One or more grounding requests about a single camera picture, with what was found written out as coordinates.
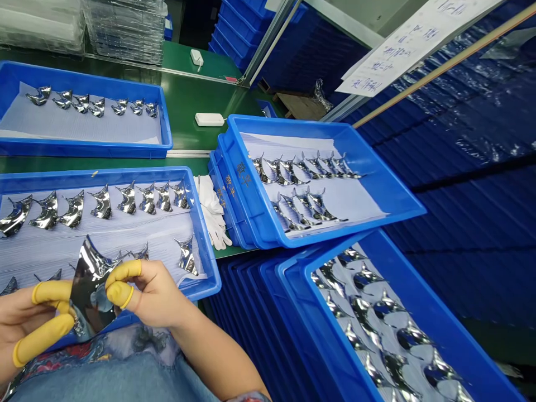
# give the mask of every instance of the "blue tray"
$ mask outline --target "blue tray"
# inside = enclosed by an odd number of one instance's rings
[[[51,85],[52,90],[72,89],[74,93],[98,94],[110,99],[142,99],[159,105],[161,143],[138,144],[95,141],[37,140],[0,138],[0,155],[4,156],[77,156],[165,158],[173,148],[164,90],[158,85],[141,84],[102,76],[73,73],[13,61],[0,62],[0,119],[19,93],[19,82],[38,88]]]
[[[236,114],[230,115],[227,123],[229,129],[225,134],[218,136],[218,144],[221,147],[224,159],[228,161],[228,165],[238,166],[243,163],[245,165],[244,174],[249,175],[251,178],[248,186],[237,185],[235,188],[240,188],[242,192],[238,198],[253,224],[251,226],[253,232],[264,242],[263,245],[255,243],[259,248],[300,247],[413,218],[426,212],[420,201],[413,196],[365,140],[348,124],[293,121],[278,118],[267,119],[265,117],[239,116]],[[248,156],[248,151],[242,141],[240,132],[288,135],[302,138],[333,138],[336,148],[342,152],[347,151],[346,160],[350,168],[361,172],[374,172],[373,175],[361,180],[361,184],[381,210],[389,213],[389,215],[371,222],[357,223],[341,228],[335,226],[333,230],[328,232],[288,238],[264,190],[264,185]],[[230,175],[233,182],[240,183],[236,169],[230,170],[232,170]]]
[[[197,281],[185,279],[180,284],[180,290],[192,301],[203,299],[219,292],[222,283],[214,251],[210,245],[209,234],[205,219],[200,208],[199,197],[194,187],[192,171],[186,166],[173,167],[144,167],[139,169],[102,169],[95,176],[95,170],[67,170],[56,172],[14,173],[0,175],[0,199],[3,194],[17,194],[29,192],[43,192],[69,188],[94,187],[115,185],[128,185],[136,180],[140,183],[153,181],[180,181],[184,179],[186,190],[193,197],[190,216],[194,228],[194,235],[199,244],[199,257],[207,279]],[[78,229],[83,231],[83,223]],[[123,312],[103,332],[125,327],[137,321],[132,313]],[[73,333],[62,338],[52,350],[76,343]]]

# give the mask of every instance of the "shiny metal part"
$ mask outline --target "shiny metal part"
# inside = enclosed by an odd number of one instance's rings
[[[348,219],[339,219],[334,215],[331,215],[326,206],[324,205],[324,199],[323,194],[326,192],[326,189],[319,193],[319,194],[313,194],[311,192],[307,192],[307,196],[309,199],[313,202],[312,205],[316,204],[316,207],[313,206],[313,208],[317,211],[316,214],[313,214],[313,218],[319,220],[319,221],[333,221],[333,222],[346,222]]]
[[[91,215],[100,219],[110,219],[112,217],[112,203],[110,202],[110,193],[108,192],[108,184],[106,184],[98,193],[88,194],[95,197],[97,206],[91,210]]]
[[[73,102],[73,107],[78,113],[87,113],[89,109],[89,94],[84,96],[73,95],[73,98],[76,100],[76,103]]]
[[[111,105],[113,112],[118,116],[124,115],[127,110],[128,98],[117,100],[116,103],[117,105]]]
[[[299,225],[297,223],[294,223],[291,219],[289,219],[284,213],[283,211],[281,210],[281,208],[279,207],[279,203],[277,202],[273,202],[271,201],[272,203],[272,206],[274,207],[274,210],[275,212],[281,217],[284,219],[284,221],[286,222],[286,224],[288,225],[289,229],[290,230],[293,230],[293,231],[303,231],[303,230],[307,230],[307,229],[311,229],[311,226],[302,226],[302,225]]]
[[[170,186],[175,193],[175,200],[173,203],[176,207],[182,209],[190,209],[190,203],[188,202],[188,194],[186,192],[186,186],[184,185],[184,179],[181,180],[176,186]]]
[[[430,385],[437,389],[437,384],[444,380],[458,380],[462,378],[449,366],[434,348],[432,362],[423,369],[424,377]]]
[[[173,240],[175,240],[180,247],[181,256],[179,260],[179,268],[182,268],[183,270],[195,276],[198,276],[199,272],[197,271],[197,268],[195,267],[194,254],[192,253],[193,239],[194,239],[194,236],[192,235],[184,243],[178,241],[177,239],[173,239]]]
[[[156,187],[156,192],[158,193],[158,201],[156,206],[165,212],[173,212],[171,207],[171,202],[169,201],[169,180],[163,187]]]
[[[348,326],[346,327],[344,335],[346,335],[346,338],[348,338],[350,344],[356,352],[371,351],[371,349],[363,342],[360,336],[355,333],[351,321],[348,321]]]
[[[121,312],[106,296],[105,284],[110,272],[121,263],[97,251],[89,235],[80,249],[70,302],[76,312],[74,333],[78,342],[86,342],[109,325]]]
[[[134,215],[136,213],[136,191],[134,190],[134,180],[129,186],[125,188],[116,186],[116,189],[123,195],[123,201],[121,201],[121,204],[119,204],[117,208],[129,215]]]
[[[91,114],[95,117],[99,117],[99,118],[103,117],[105,102],[106,102],[105,98],[101,98],[96,102],[91,102],[91,104],[95,106],[94,108],[92,107],[89,108],[89,111],[91,112]]]
[[[279,163],[281,163],[281,165],[283,166],[283,168],[287,171],[287,173],[289,174],[289,179],[290,181],[292,181],[294,184],[307,184],[307,183],[310,183],[311,181],[308,180],[308,181],[301,181],[300,179],[298,179],[298,177],[296,176],[296,173],[294,173],[294,159],[296,157],[294,156],[294,158],[292,158],[291,160],[288,160],[288,161],[284,161],[284,160],[279,160]]]
[[[84,209],[84,190],[72,198],[63,197],[69,204],[69,209],[65,214],[59,216],[57,221],[69,226],[71,229],[76,229],[82,220],[82,210]]]
[[[143,200],[139,205],[140,209],[149,215],[155,215],[155,183],[153,182],[149,187],[146,188],[141,188],[139,186],[136,187],[138,187],[138,190],[141,191],[141,194],[143,194]]]
[[[135,260],[148,260],[149,259],[149,242],[145,243],[140,252],[134,253],[127,251],[127,255],[130,254]]]
[[[32,207],[33,198],[29,195],[17,202],[13,202],[11,198],[8,198],[8,200],[13,204],[13,211],[5,218],[0,219],[0,232],[6,238],[16,235],[21,229]]]
[[[15,291],[18,291],[17,278],[12,276],[11,279],[9,280],[7,286],[0,293],[0,296],[5,296],[7,294],[12,294]]]
[[[346,313],[337,303],[333,301],[331,298],[331,293],[328,293],[328,296],[326,298],[326,304],[328,305],[329,310],[333,313],[335,318],[345,318],[350,317],[348,313]]]
[[[294,213],[298,216],[298,219],[300,220],[300,223],[302,225],[315,226],[315,225],[322,224],[322,222],[312,222],[309,219],[305,218],[303,214],[299,212],[298,209],[296,208],[296,205],[294,204],[294,197],[288,197],[286,195],[277,193],[277,202],[281,201],[281,198],[283,198],[283,200],[289,206],[289,208],[292,209]]]
[[[56,190],[50,193],[45,199],[34,199],[34,201],[41,206],[41,213],[37,218],[30,220],[28,224],[46,230],[54,228],[58,218],[58,198],[56,196]]]
[[[353,276],[353,284],[358,290],[370,295],[370,293],[366,293],[364,291],[365,286],[376,282],[385,282],[385,279],[369,270],[366,264],[363,262],[361,264],[361,271],[359,271]]]

